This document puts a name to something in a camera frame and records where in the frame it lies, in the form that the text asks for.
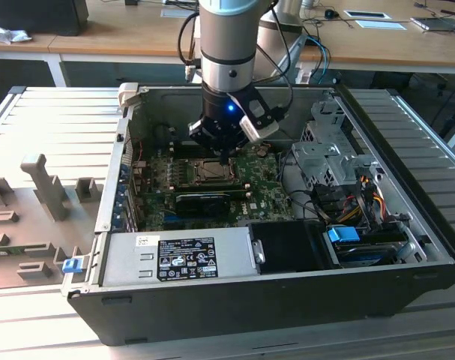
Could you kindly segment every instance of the white tissue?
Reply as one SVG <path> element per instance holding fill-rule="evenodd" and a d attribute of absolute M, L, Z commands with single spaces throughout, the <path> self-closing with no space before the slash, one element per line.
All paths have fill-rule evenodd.
<path fill-rule="evenodd" d="M 6 30 L 0 28 L 0 42 L 4 44 L 16 43 L 19 41 L 29 41 L 32 37 L 27 35 L 24 30 Z"/>

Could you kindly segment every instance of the yellow wire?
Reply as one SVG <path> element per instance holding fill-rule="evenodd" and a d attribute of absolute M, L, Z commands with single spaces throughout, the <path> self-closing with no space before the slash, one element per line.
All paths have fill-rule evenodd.
<path fill-rule="evenodd" d="M 379 202 L 380 216 L 381 216 L 381 218 L 383 218 L 384 217 L 384 200 L 382 200 L 380 197 L 377 197 L 377 196 L 375 196 L 374 199 Z"/>
<path fill-rule="evenodd" d="M 358 206 L 357 208 L 355 208 L 354 210 L 352 210 L 351 212 L 349 212 L 347 215 L 345 215 L 344 217 L 342 217 L 339 222 L 342 223 L 343 221 L 346 221 L 350 218 L 352 218 L 354 215 L 356 215 L 359 211 L 361 210 L 361 207 Z"/>

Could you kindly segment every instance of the green circuit board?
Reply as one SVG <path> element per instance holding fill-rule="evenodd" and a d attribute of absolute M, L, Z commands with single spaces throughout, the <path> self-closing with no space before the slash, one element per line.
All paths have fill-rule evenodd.
<path fill-rule="evenodd" d="M 157 154 L 146 163 L 148 170 L 144 171 L 138 192 L 142 231 L 245 227 L 253 221 L 293 219 L 287 196 L 277 181 L 275 154 L 267 148 L 246 148 L 225 167 L 217 159 L 173 159 L 169 154 Z M 196 185 L 202 190 L 190 190 Z M 216 218 L 177 216 L 176 197 L 199 192 L 230 195 L 229 213 Z"/>

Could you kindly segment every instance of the motherboard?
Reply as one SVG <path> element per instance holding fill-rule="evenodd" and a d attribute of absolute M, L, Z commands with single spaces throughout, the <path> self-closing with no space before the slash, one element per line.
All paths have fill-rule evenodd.
<path fill-rule="evenodd" d="M 139 231 L 245 227 L 294 218 L 269 145 L 242 149 L 227 164 L 171 148 L 139 161 L 134 174 Z"/>

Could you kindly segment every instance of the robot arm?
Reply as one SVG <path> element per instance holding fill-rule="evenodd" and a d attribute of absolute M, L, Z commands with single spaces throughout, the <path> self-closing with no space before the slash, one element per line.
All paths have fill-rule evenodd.
<path fill-rule="evenodd" d="M 253 84 L 261 17 L 271 0 L 199 0 L 202 115 L 190 137 L 221 161 L 278 130 L 285 109 L 270 109 Z"/>

